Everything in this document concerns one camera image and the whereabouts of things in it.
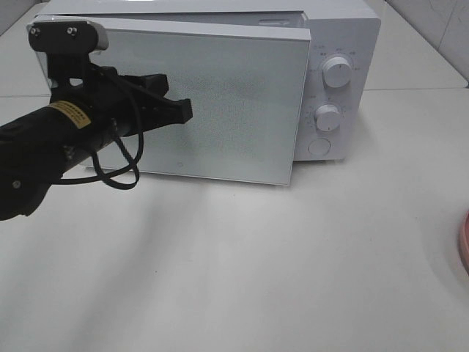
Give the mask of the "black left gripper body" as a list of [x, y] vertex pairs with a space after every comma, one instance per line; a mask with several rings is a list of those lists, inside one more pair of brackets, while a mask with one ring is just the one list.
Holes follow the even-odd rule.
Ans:
[[99, 66], [88, 54], [47, 54], [54, 86], [46, 108], [45, 144], [54, 147], [106, 147], [121, 133], [121, 78], [112, 66]]

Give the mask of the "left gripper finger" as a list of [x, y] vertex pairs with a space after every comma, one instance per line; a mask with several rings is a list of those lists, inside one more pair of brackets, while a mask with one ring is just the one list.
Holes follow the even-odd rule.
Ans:
[[132, 136], [138, 133], [137, 117], [143, 132], [167, 125], [185, 124], [193, 117], [190, 99], [169, 100], [148, 95], [121, 94], [119, 96], [119, 135]]
[[165, 96], [169, 91], [169, 83], [165, 74], [143, 76], [121, 75], [120, 78], [130, 87], [140, 87], [147, 92]]

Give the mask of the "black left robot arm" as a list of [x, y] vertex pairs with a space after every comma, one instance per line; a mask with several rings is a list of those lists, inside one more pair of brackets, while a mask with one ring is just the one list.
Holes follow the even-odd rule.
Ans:
[[50, 103], [1, 127], [3, 220], [31, 215], [51, 186], [132, 189], [117, 177], [139, 176], [144, 133], [193, 116], [188, 99], [166, 97], [164, 74], [121, 76], [87, 54], [50, 54], [48, 75]]

